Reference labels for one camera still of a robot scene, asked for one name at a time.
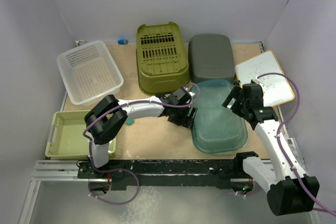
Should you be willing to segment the large olive green basket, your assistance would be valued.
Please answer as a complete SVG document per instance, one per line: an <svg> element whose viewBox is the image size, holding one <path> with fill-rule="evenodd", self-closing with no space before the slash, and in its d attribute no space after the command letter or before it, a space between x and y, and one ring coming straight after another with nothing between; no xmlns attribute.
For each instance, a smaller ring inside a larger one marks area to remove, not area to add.
<svg viewBox="0 0 336 224"><path fill-rule="evenodd" d="M136 34L140 90L147 95L168 93L189 83L188 57L177 23L141 25Z"/></svg>

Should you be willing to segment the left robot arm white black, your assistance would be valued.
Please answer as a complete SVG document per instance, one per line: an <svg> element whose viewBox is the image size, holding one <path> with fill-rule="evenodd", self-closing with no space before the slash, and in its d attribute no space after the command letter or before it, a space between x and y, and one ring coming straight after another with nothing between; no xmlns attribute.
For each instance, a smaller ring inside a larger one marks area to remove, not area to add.
<svg viewBox="0 0 336 224"><path fill-rule="evenodd" d="M197 112L194 104L199 94L182 87L172 93L139 100L117 99L111 94L105 96L84 117L86 129L83 135L89 139L90 173L96 178L107 174L109 144L127 121L166 116L177 126L192 128Z"/></svg>

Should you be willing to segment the blue transparent basket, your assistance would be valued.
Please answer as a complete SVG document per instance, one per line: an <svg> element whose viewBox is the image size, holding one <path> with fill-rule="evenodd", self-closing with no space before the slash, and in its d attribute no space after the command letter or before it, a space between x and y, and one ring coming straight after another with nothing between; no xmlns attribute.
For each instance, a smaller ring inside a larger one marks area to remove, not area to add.
<svg viewBox="0 0 336 224"><path fill-rule="evenodd" d="M207 154L235 151L243 147L248 133L245 121L230 108L222 106L233 85L227 80L206 80L192 91L199 94L197 112L192 127L195 147Z"/></svg>

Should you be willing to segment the white perforated plastic basket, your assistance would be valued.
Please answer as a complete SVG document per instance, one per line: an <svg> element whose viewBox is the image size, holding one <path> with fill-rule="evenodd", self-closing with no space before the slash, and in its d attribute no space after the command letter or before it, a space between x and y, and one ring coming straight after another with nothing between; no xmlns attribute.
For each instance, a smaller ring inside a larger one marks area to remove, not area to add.
<svg viewBox="0 0 336 224"><path fill-rule="evenodd" d="M90 106L124 84L110 51L101 40L88 42L57 57L57 65L70 101Z"/></svg>

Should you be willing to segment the light green plastic tray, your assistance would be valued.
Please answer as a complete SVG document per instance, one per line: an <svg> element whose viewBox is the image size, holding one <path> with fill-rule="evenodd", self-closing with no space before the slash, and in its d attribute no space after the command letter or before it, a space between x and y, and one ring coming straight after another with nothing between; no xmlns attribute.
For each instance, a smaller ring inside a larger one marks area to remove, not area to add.
<svg viewBox="0 0 336 224"><path fill-rule="evenodd" d="M86 159L89 140L83 136L87 110L59 111L53 116L45 155L51 159Z"/></svg>

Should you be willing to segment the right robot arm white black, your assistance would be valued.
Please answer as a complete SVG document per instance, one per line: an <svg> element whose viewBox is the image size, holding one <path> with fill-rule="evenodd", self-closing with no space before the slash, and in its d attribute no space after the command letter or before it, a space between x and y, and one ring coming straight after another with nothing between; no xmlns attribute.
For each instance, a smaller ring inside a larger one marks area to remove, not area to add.
<svg viewBox="0 0 336 224"><path fill-rule="evenodd" d="M234 86L222 104L248 122L266 148L272 168L253 153L239 153L234 164L238 177L249 175L266 192L270 210L276 216L310 212L320 185L309 176L293 155L274 109L264 106L259 84Z"/></svg>

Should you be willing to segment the grey plastic tray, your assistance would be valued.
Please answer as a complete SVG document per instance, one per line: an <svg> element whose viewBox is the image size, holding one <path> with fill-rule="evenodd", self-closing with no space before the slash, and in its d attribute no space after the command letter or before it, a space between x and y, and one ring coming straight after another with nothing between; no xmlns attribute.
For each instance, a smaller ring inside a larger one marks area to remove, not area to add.
<svg viewBox="0 0 336 224"><path fill-rule="evenodd" d="M227 36L198 34L188 44L190 79L195 83L224 79L233 82L235 65L233 50Z"/></svg>

